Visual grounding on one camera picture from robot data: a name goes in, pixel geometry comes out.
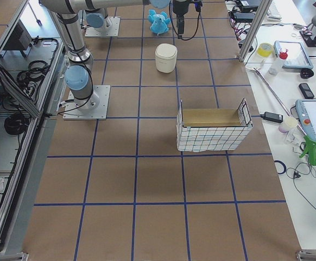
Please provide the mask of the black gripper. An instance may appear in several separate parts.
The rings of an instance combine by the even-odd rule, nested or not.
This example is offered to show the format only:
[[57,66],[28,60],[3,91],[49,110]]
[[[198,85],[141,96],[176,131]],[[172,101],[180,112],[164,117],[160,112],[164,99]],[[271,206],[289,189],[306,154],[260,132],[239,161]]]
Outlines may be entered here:
[[176,14],[176,28],[178,30],[178,35],[184,34],[185,29],[185,18],[184,15],[188,13],[189,5],[193,4],[196,12],[200,13],[203,2],[201,0],[173,0],[173,13]]

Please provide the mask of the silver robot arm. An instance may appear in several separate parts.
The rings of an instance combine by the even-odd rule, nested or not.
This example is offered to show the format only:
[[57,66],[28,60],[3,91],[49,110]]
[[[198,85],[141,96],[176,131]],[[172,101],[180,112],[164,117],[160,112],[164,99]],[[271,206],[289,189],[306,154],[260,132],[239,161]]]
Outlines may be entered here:
[[96,31],[105,32],[112,26],[107,8],[86,11],[86,22]]
[[73,65],[86,64],[92,61],[92,55],[85,46],[81,26],[79,24],[79,11],[99,13],[102,9],[112,7],[130,7],[136,5],[153,5],[158,9],[169,7],[169,12],[176,15],[176,26],[172,26],[178,39],[189,41],[193,39],[184,38],[185,15],[189,6],[194,5],[198,15],[201,15],[202,1],[41,1],[49,12],[56,16],[56,26],[59,26],[59,33],[64,37],[63,42],[68,47],[67,56]]

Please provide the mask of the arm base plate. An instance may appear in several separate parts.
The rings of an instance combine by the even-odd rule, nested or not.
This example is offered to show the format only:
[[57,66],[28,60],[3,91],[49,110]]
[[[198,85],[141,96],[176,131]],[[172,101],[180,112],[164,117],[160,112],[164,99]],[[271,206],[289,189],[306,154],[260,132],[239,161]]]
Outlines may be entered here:
[[117,37],[119,33],[121,18],[118,16],[107,18],[100,14],[89,14],[86,18],[86,38],[109,38]]
[[89,100],[74,100],[65,106],[64,120],[106,120],[109,97],[109,85],[94,85],[93,94]]

